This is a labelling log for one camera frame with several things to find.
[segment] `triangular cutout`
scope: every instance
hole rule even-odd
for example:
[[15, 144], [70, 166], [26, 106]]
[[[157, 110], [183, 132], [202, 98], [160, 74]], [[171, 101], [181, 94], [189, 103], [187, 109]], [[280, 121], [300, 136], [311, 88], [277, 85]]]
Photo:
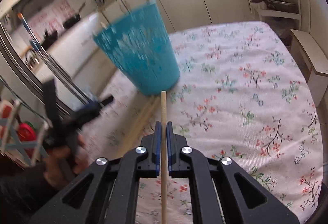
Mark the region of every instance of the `triangular cutout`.
[[82, 205], [84, 197], [90, 187], [93, 180], [93, 174], [88, 174], [83, 178], [76, 187], [66, 194], [63, 198], [63, 203], [67, 204], [73, 208], [79, 209]]
[[240, 173], [235, 173], [234, 177], [249, 209], [253, 209], [266, 202], [266, 197]]

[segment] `tablecloth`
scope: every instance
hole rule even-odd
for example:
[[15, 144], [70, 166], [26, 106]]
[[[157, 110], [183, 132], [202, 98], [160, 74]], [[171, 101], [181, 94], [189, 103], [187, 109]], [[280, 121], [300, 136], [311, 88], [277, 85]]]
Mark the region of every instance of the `tablecloth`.
[[[306, 81], [278, 36], [266, 23], [242, 22], [170, 40], [181, 70], [168, 91], [173, 131], [207, 157], [230, 156], [304, 223], [322, 184], [321, 132]], [[115, 102], [84, 128], [90, 161], [114, 157], [147, 101], [119, 71], [103, 96], [109, 93]], [[159, 110], [144, 134], [156, 120]], [[136, 223], [160, 223], [160, 184], [160, 177], [141, 179]], [[168, 223], [192, 223], [187, 179], [168, 179]]]

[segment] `wooden bench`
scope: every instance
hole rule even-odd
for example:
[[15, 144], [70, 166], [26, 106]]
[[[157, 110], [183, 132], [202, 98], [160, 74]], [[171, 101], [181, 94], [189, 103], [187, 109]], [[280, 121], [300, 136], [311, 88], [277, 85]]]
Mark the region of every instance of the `wooden bench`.
[[305, 62], [309, 69], [307, 85], [317, 107], [328, 86], [328, 59], [309, 33], [298, 30], [291, 32], [291, 55], [298, 65]]

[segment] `black sleeve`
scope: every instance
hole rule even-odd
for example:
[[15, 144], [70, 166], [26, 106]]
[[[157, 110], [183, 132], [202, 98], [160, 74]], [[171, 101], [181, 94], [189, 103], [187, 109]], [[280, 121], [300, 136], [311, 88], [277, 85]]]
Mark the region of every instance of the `black sleeve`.
[[0, 178], [0, 215], [5, 220], [1, 223], [26, 223], [58, 192], [45, 180], [44, 171], [42, 163], [16, 176]]

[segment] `hand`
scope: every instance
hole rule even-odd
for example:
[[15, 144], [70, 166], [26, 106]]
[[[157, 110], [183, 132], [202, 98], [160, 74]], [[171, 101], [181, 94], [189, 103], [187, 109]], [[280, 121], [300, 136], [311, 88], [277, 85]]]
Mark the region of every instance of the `hand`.
[[[78, 135], [79, 145], [85, 147], [85, 142], [81, 134]], [[59, 161], [67, 159], [71, 153], [68, 146], [62, 146], [54, 148], [49, 156], [44, 158], [46, 163], [46, 171], [43, 173], [45, 180], [53, 186], [55, 189], [64, 188], [69, 182], [64, 177], [60, 170]], [[86, 151], [80, 153], [75, 157], [76, 165], [73, 167], [72, 171], [75, 174], [80, 174], [88, 167], [88, 155]]]

